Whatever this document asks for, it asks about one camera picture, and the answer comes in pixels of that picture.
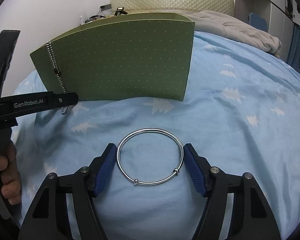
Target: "silver bangle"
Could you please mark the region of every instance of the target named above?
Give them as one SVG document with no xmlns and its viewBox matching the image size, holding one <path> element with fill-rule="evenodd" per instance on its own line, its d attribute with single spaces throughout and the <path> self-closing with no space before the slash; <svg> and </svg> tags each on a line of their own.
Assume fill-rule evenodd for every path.
<svg viewBox="0 0 300 240">
<path fill-rule="evenodd" d="M 164 134 L 166 136 L 169 136 L 171 139 L 173 139 L 179 146 L 179 149 L 180 149 L 180 163 L 178 165 L 177 168 L 175 168 L 173 170 L 173 173 L 166 177 L 165 179 L 162 179 L 162 180 L 158 180 L 158 181 L 154 181 L 154 182 L 142 182 L 142 181 L 139 181 L 138 179 L 132 179 L 131 177 L 129 177 L 129 175 L 127 173 L 124 172 L 122 166 L 121 166 L 121 162 L 120 162 L 120 152 L 121 152 L 121 149 L 122 149 L 122 146 L 129 140 L 131 139 L 132 137 L 138 135 L 138 134 L 141 134 L 141 133 L 147 133 L 147 132 L 153 132 L 153 133 L 161 133 L 161 134 Z M 125 138 L 122 139 L 122 141 L 119 143 L 118 145 L 118 149 L 117 149 L 117 165 L 120 169 L 120 171 L 122 172 L 122 174 L 129 180 L 131 181 L 134 185 L 143 185 L 143 186 L 152 186 L 152 185 L 158 185 L 160 183 L 164 183 L 166 182 L 167 180 L 171 179 L 173 176 L 175 175 L 178 175 L 179 174 L 179 170 L 182 166 L 182 163 L 183 163 L 183 146 L 180 142 L 180 140 L 175 137 L 172 133 L 169 133 L 168 131 L 165 131 L 165 130 L 161 130 L 161 129 L 157 129 L 157 128 L 146 128 L 146 129 L 141 129 L 141 130 L 137 130 L 137 131 L 134 131 L 130 134 L 128 134 Z"/>
</svg>

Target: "human hand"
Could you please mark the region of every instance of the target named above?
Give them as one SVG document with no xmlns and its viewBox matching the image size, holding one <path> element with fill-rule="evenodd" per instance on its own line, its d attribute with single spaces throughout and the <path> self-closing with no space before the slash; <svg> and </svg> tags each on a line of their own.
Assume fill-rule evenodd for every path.
<svg viewBox="0 0 300 240">
<path fill-rule="evenodd" d="M 7 198 L 11 205 L 21 202 L 20 173 L 17 169 L 17 149 L 11 142 L 7 148 L 6 156 L 0 155 L 0 171 L 3 186 L 1 193 Z"/>
</svg>

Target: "white wall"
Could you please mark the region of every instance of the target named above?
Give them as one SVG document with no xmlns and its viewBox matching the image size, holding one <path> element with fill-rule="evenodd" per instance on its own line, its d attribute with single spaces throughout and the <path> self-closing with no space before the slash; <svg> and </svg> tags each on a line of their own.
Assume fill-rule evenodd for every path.
<svg viewBox="0 0 300 240">
<path fill-rule="evenodd" d="M 13 93 L 32 71 L 29 54 L 48 40 L 77 27 L 79 16 L 90 17 L 110 0 L 5 0 L 0 6 L 0 31 L 21 30 L 2 96 Z"/>
</svg>

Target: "quilted headboard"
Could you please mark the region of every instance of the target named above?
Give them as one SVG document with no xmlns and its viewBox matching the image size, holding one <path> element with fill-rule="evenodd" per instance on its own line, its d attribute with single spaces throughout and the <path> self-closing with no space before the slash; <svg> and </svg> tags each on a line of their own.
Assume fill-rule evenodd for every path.
<svg viewBox="0 0 300 240">
<path fill-rule="evenodd" d="M 111 0 L 111 5 L 112 8 L 123 6 L 129 13 L 177 9 L 184 13 L 210 10 L 234 16 L 234 0 Z"/>
</svg>

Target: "mattress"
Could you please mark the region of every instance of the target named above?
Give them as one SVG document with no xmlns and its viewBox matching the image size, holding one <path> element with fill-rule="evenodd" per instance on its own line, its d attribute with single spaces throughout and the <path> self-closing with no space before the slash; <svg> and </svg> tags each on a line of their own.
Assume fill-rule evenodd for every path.
<svg viewBox="0 0 300 240">
<path fill-rule="evenodd" d="M 45 91 L 36 71 L 16 94 Z M 250 172 L 264 192 L 282 239 L 300 222 L 300 75 L 259 49 L 213 34 L 195 32 L 183 102 L 139 97 L 80 101 L 63 116 L 60 109 L 18 118 L 12 139 L 22 181 L 22 223 L 50 172 L 71 174 L 118 145 L 130 132 L 160 128 L 191 143 L 200 156 L 224 172 Z M 129 140 L 121 165 L 140 181 L 155 181 L 178 166 L 178 146 L 159 134 Z M 232 212 L 228 204 L 220 239 Z M 191 239 L 206 200 L 185 166 L 153 187 L 133 186 L 114 167 L 109 185 L 94 199 L 109 240 Z M 68 209 L 74 239 L 80 239 L 71 196 Z"/>
<path fill-rule="evenodd" d="M 111 0 L 111 5 L 113 9 L 124 7 L 128 13 L 177 9 L 184 13 L 210 10 L 234 16 L 234 0 Z"/>
</svg>

